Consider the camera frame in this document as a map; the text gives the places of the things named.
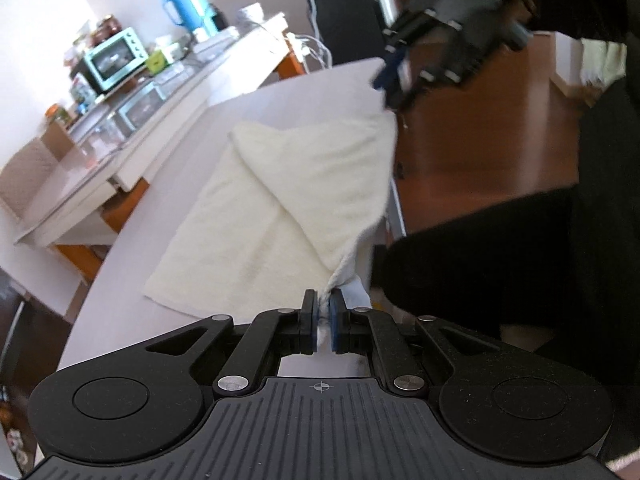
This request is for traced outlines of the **person in black clothing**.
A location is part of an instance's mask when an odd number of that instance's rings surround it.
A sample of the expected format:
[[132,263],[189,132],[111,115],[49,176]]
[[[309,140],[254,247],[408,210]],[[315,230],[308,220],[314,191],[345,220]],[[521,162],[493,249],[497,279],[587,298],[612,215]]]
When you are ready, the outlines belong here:
[[536,32],[618,42],[624,76],[579,123],[578,180],[398,240],[382,289],[413,315],[536,328],[541,352],[601,379],[616,405],[605,463],[639,460],[639,0],[524,0]]

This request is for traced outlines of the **cream terry towel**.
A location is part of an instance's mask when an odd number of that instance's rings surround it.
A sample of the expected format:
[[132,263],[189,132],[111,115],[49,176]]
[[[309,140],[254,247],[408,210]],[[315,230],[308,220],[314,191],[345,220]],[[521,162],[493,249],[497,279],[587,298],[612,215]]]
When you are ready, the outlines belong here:
[[246,323],[349,282],[386,211],[396,139],[390,112],[286,130],[241,122],[145,296]]

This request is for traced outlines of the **white power strip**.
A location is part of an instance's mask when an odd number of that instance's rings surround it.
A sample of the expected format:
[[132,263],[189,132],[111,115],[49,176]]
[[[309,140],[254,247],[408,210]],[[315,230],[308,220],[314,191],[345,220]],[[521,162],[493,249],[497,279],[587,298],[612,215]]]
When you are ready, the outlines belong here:
[[285,34],[286,40],[288,40],[288,44],[290,45],[294,55],[299,60],[299,62],[303,62],[306,56],[310,55],[309,47],[307,46],[307,40],[302,36],[297,36],[292,32],[287,32]]

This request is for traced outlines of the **green tissue box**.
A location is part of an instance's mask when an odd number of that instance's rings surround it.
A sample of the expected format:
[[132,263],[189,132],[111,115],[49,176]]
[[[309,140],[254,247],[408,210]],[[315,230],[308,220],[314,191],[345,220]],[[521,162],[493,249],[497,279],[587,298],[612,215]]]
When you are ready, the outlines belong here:
[[145,60],[145,67],[152,75],[161,73],[167,66],[168,62],[161,50],[152,52]]

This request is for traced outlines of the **black power adapter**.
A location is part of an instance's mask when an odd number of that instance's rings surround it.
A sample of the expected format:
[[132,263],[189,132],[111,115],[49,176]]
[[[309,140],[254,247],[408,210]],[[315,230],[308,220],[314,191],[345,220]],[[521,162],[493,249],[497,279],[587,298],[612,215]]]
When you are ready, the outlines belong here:
[[222,13],[222,11],[219,8],[217,8],[213,3],[211,3],[209,7],[210,7],[210,10],[212,10],[213,12],[212,21],[216,29],[221,32],[222,30],[228,28],[229,22],[226,16]]

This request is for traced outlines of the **white patterned bowl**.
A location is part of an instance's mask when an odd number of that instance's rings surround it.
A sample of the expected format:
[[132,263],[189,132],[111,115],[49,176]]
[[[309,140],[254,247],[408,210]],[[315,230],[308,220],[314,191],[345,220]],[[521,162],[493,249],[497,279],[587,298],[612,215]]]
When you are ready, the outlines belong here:
[[265,23],[265,11],[259,2],[253,2],[236,12],[236,19],[242,27],[262,26]]

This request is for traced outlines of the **teal toaster oven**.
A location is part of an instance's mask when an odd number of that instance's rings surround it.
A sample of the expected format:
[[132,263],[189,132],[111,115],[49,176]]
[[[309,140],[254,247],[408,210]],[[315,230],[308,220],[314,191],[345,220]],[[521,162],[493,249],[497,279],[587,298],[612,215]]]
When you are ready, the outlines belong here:
[[92,48],[76,64],[73,75],[81,74],[96,93],[109,92],[144,65],[148,51],[132,27]]

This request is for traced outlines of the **orange-lidded jar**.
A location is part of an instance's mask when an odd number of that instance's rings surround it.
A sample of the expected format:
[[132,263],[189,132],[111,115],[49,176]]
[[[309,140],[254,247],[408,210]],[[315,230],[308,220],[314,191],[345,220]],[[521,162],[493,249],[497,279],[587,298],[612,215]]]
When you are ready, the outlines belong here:
[[51,105],[44,113],[44,117],[48,124],[56,122],[63,128],[68,128],[73,123],[73,118],[70,117],[66,108],[60,104]]

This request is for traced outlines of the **blue thermos jug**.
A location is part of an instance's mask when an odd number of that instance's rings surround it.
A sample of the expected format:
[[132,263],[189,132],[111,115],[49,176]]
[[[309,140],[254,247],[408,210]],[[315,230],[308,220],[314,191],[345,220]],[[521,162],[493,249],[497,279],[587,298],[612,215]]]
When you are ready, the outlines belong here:
[[218,32],[214,23],[215,12],[207,0],[163,0],[163,10],[176,26],[191,34],[200,29],[207,36]]

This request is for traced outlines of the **glass-topped white side table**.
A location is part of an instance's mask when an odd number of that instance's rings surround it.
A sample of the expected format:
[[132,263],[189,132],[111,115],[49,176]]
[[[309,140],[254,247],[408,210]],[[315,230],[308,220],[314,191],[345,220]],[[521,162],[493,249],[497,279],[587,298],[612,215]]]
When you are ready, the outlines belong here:
[[198,66],[162,99],[149,82],[141,125],[110,113],[71,150],[38,188],[17,227],[15,243],[55,248],[88,280],[101,263],[92,246],[111,245],[154,176],[206,108],[257,90],[272,73],[291,65],[282,14],[246,33],[212,62]]

